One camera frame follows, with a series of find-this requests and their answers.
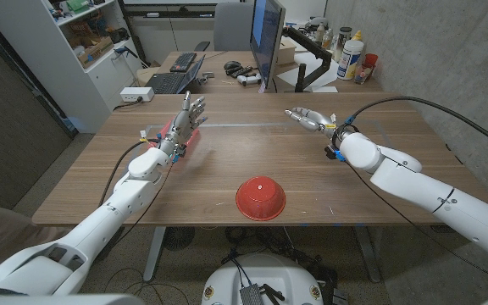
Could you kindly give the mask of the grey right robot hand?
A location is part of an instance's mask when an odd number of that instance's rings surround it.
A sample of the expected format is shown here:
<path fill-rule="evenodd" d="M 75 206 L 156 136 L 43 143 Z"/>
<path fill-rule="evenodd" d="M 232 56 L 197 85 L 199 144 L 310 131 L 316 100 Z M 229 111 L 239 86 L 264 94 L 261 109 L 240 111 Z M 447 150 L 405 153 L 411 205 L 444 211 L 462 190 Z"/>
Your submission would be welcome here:
<path fill-rule="evenodd" d="M 330 116 L 323 115 L 309 108 L 294 107 L 286 109 L 285 114 L 297 121 L 305 130 L 319 132 L 330 140 L 338 139 L 342 141 L 352 134 L 349 129 L 338 125 Z"/>

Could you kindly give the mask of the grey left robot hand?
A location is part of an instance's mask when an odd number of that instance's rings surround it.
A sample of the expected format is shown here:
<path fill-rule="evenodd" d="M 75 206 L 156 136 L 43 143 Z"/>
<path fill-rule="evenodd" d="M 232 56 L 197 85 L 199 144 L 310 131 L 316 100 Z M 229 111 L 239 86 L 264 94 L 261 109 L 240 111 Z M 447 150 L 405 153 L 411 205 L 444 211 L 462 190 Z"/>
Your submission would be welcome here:
<path fill-rule="evenodd" d="M 195 101 L 191 101 L 191 93 L 186 92 L 181 111 L 173 118 L 169 129 L 158 145 L 169 157 L 175 154 L 184 155 L 186 143 L 191 139 L 192 133 L 208 118 L 202 117 L 205 110 L 203 103 L 205 96 L 200 96 Z"/>

